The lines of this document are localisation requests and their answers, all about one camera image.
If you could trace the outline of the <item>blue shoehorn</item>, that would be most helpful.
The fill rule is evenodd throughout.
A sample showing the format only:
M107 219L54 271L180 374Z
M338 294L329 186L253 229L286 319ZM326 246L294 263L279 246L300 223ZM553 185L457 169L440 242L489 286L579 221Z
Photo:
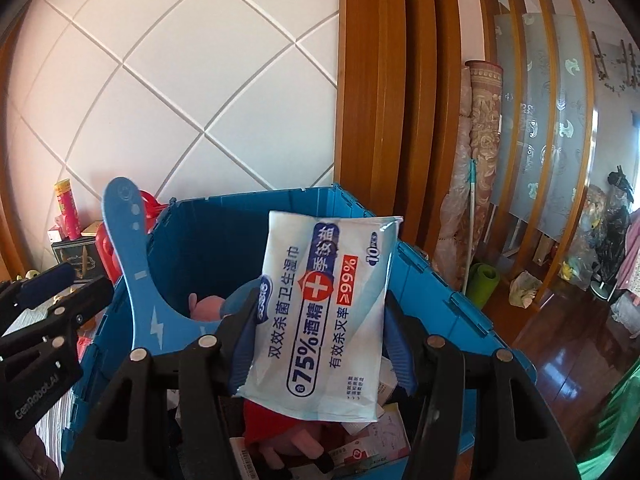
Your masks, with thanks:
M160 356L215 336L227 359L253 357L258 289L240 312L221 321L198 322L187 318L160 296L152 279L143 231L142 197L137 185L126 177L111 180L103 194L102 214L128 289L135 349L145 348L153 356Z

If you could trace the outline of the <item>red white ointment box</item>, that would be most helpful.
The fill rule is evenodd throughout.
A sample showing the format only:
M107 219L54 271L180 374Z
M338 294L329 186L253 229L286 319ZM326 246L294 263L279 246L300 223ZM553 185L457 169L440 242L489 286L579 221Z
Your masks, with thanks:
M384 406L377 422L372 422L344 445L330 452L338 474L360 474L397 462L411 448L398 404Z

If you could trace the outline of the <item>wet wipes pack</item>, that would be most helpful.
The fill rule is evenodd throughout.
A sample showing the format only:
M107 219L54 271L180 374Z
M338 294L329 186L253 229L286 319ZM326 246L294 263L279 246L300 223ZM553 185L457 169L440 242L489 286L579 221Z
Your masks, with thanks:
M242 398L311 422L373 422L398 217L273 211Z

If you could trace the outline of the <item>blue-dress pig plush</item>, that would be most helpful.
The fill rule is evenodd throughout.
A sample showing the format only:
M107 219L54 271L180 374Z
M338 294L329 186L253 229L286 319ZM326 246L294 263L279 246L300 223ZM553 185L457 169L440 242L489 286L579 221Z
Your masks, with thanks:
M188 298L190 318L198 322L214 322L240 312L259 284L259 278L249 281L235 289L228 298L213 295L200 299L195 292L191 292Z

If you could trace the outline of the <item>black gift box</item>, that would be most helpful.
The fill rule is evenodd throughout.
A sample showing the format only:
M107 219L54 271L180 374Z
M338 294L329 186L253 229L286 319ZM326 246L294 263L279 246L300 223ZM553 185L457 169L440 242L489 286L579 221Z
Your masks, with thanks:
M51 245L57 263L67 262L75 270L77 283L85 283L106 275L92 236L62 240Z

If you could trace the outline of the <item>red bear suitcase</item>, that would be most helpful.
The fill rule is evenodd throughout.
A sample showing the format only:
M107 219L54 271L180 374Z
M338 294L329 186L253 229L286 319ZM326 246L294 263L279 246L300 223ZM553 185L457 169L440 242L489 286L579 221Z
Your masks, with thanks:
M168 207L168 205L160 203L149 192L141 190L140 194L143 203L145 229L146 232L149 233L154 228L156 220L160 214ZM122 276L122 269L120 268L119 260L111 240L111 235L107 232L105 222L100 224L98 232L96 232L96 250L98 251L102 266L104 267L108 279L113 284L116 284Z

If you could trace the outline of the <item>small pink tissue packet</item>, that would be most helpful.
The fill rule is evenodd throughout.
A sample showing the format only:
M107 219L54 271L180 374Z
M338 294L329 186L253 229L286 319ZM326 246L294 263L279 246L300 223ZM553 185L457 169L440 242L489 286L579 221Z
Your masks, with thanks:
M63 240L68 239L65 221L62 214L58 214L54 217L53 224L47 230L47 234L51 244L61 243Z

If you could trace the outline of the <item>white barcode medicine box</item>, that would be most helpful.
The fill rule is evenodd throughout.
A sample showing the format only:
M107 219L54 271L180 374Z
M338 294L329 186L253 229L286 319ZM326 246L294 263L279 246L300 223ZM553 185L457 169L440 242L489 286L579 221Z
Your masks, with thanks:
M258 473L250 457L250 452L247 451L245 439L243 437L230 438L230 445L241 478L243 480L258 480Z

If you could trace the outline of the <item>yellow sticky note pad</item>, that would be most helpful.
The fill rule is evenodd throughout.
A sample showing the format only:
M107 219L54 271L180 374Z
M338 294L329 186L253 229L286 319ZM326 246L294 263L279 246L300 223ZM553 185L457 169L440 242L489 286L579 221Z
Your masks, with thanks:
M103 224L103 222L101 220L93 221L85 229L83 229L81 231L81 236L82 237L96 237L96 234L98 234L99 228L102 226L102 224Z

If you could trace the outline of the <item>pink chips can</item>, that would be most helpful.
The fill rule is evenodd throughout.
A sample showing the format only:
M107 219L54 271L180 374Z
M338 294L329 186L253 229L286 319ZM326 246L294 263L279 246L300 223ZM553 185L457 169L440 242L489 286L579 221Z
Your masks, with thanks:
M63 217L64 228L68 238L70 240L78 240L78 238L81 238L81 227L70 180L64 179L56 182L54 194Z

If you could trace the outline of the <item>red-dress pig plush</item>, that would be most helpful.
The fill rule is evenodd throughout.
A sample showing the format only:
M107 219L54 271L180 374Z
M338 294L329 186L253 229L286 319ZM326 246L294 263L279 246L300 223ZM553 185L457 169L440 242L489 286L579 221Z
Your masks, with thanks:
M244 439L254 452L262 471L268 474L289 474L285 457L303 457L322 474L334 471L330 451L334 422L310 422L288 417L249 400L243 402Z

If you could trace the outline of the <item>rolled patterned carpet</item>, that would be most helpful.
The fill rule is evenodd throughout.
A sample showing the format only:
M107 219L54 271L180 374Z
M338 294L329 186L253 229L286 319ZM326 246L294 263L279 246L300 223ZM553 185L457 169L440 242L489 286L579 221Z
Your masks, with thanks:
M469 61L461 70L458 125L451 135L454 159L433 257L436 272L459 292L471 281L497 177L502 76L502 67L488 61Z

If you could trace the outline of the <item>wooden glass partition screen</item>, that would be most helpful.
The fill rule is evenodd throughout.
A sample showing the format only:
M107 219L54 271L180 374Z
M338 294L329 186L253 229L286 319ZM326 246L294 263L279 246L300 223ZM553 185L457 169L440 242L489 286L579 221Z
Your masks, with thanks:
M580 0L480 0L486 58L503 70L497 177L486 255L506 278L536 274L540 309L585 203L597 127Z

